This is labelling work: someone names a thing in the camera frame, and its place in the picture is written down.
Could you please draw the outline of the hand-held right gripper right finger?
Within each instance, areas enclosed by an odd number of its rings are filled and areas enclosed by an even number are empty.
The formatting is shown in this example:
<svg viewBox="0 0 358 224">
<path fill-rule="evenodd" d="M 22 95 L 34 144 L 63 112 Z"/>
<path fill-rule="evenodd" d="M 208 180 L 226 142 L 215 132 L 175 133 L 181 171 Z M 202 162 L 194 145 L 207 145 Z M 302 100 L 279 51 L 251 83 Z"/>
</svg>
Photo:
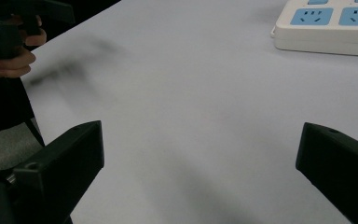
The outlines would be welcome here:
<svg viewBox="0 0 358 224">
<path fill-rule="evenodd" d="M 296 168 L 351 224 L 358 224 L 358 141 L 305 123 Z"/>
</svg>

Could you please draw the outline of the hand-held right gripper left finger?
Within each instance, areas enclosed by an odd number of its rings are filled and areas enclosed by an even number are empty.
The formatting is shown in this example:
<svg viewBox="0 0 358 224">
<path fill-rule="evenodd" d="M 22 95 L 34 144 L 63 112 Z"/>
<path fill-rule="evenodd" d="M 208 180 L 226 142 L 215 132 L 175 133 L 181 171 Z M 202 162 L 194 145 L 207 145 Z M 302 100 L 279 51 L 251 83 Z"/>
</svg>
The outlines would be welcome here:
<svg viewBox="0 0 358 224">
<path fill-rule="evenodd" d="M 14 169 L 20 224 L 73 224 L 71 213 L 104 166 L 102 123 L 77 125 Z"/>
</svg>

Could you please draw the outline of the white power strip blue sockets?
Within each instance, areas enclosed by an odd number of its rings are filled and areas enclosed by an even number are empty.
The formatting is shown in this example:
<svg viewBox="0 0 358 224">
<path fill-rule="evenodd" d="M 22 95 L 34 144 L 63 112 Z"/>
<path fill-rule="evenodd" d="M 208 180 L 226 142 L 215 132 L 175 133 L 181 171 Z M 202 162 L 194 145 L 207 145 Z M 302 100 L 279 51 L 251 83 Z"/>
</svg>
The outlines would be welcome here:
<svg viewBox="0 0 358 224">
<path fill-rule="evenodd" d="M 288 0 L 270 35 L 277 49 L 358 56 L 358 0 Z"/>
</svg>

